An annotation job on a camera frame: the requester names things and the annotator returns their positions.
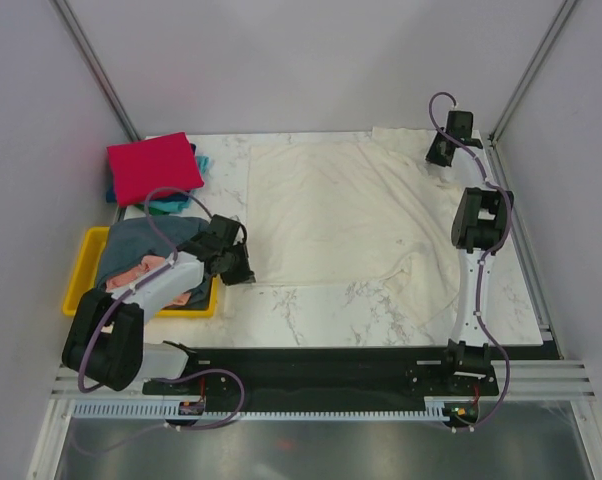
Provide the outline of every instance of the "yellow bin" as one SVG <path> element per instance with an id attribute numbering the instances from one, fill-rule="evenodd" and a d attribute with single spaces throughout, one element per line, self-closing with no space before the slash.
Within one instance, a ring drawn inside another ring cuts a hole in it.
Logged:
<path id="1" fill-rule="evenodd" d="M 63 314 L 74 317 L 77 313 L 79 300 L 85 292 L 94 287 L 94 280 L 97 277 L 97 268 L 99 259 L 105 249 L 108 240 L 108 231 L 110 227 L 92 227 L 85 237 L 83 245 L 79 252 L 79 258 L 70 279 L 70 287 L 63 301 Z M 210 291 L 210 303 L 205 310 L 161 310 L 157 312 L 157 317 L 190 317 L 190 318 L 209 318 L 214 315 L 217 305 L 217 291 L 219 289 L 219 277 L 212 279 L 212 288 Z"/>

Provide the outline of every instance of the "marble surface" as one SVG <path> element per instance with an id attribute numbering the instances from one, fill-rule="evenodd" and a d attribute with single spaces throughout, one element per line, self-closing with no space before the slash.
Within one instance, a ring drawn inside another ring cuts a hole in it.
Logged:
<path id="1" fill-rule="evenodd" d="M 250 148 L 295 142 L 367 142 L 369 132 L 193 135 L 197 153 L 212 166 L 197 197 L 212 211 L 246 221 Z M 463 172 L 457 172 L 463 179 Z M 196 205 L 183 215 L 200 216 Z M 142 214 L 127 209 L 125 218 Z M 210 319 L 155 318 L 147 342 L 192 347 L 361 347 L 445 345 L 456 305 L 417 327 L 390 301 L 381 282 L 320 287 L 239 285 L 222 288 Z M 541 336 L 512 240 L 495 262 L 487 324 L 506 345 L 540 344 Z"/>

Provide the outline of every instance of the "folded red cloth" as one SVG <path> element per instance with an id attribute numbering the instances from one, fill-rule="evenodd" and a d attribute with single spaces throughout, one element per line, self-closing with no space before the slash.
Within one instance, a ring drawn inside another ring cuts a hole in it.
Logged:
<path id="1" fill-rule="evenodd" d="M 192 190 L 203 186 L 194 153 L 185 133 L 173 133 L 141 142 L 108 147 L 114 192 L 122 207 L 142 203 L 152 190 L 176 187 Z M 165 191 L 157 198 L 174 192 Z"/>

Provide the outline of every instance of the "gray wall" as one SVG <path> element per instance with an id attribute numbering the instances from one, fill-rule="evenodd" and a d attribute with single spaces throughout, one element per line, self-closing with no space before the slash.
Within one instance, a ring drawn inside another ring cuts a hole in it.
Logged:
<path id="1" fill-rule="evenodd" d="M 143 134 L 494 126 L 561 0 L 70 0 Z"/>
<path id="2" fill-rule="evenodd" d="M 124 141 L 46 0 L 0 0 L 0 479 L 25 477 L 70 320 L 85 229 L 112 218 L 104 148 Z"/>
<path id="3" fill-rule="evenodd" d="M 602 401 L 602 0 L 581 2 L 502 146 L 561 345 Z"/>

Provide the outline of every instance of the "folded clothing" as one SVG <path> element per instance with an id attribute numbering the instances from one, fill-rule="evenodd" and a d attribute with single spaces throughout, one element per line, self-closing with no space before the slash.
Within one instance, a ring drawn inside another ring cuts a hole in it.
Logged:
<path id="1" fill-rule="evenodd" d="M 114 192 L 122 207 L 140 203 L 151 191 L 166 185 L 192 190 L 203 186 L 185 133 L 108 147 Z M 170 195 L 159 193 L 157 198 Z"/>
<path id="2" fill-rule="evenodd" d="M 192 151 L 194 152 L 196 149 L 196 145 L 193 143 L 190 144 L 192 147 Z M 201 175 L 205 175 L 210 168 L 210 157 L 205 155 L 197 155 L 195 157 L 197 162 L 197 167 L 199 168 L 199 173 Z M 105 194 L 105 201 L 108 203 L 116 203 L 117 196 L 114 193 L 114 187 L 110 187 Z M 184 195 L 183 193 L 174 193 L 172 195 L 168 195 L 167 197 L 157 198 L 156 200 L 150 201 L 150 213 L 152 215 L 164 215 L 166 213 L 180 213 L 185 208 L 190 205 L 192 199 Z M 143 204 L 138 204 L 141 210 L 143 210 Z"/>
<path id="3" fill-rule="evenodd" d="M 120 273 L 119 275 L 115 275 L 112 278 L 109 278 L 105 282 L 105 290 L 106 292 L 111 292 L 119 287 L 125 287 L 126 285 L 131 284 L 137 278 L 142 277 L 148 272 L 159 268 L 165 262 L 165 258 L 157 257 L 156 255 L 146 255 L 141 259 L 141 264 L 136 267 L 132 267 L 131 270 L 128 270 L 125 273 Z M 182 307 L 188 303 L 190 300 L 191 293 L 186 292 L 181 295 L 177 295 L 174 299 L 168 303 L 168 307 L 178 306 Z"/>
<path id="4" fill-rule="evenodd" d="M 168 215 L 154 217 L 154 223 L 175 245 L 189 240 L 208 226 L 208 222 L 201 218 Z M 117 222 L 110 227 L 108 240 L 99 261 L 95 286 L 106 290 L 108 280 L 138 267 L 148 255 L 165 259 L 171 254 L 170 247 L 152 230 L 145 218 Z M 193 285 L 193 288 L 186 292 L 190 297 L 184 308 L 207 298 L 210 285 L 211 277 L 206 274 L 201 284 Z"/>

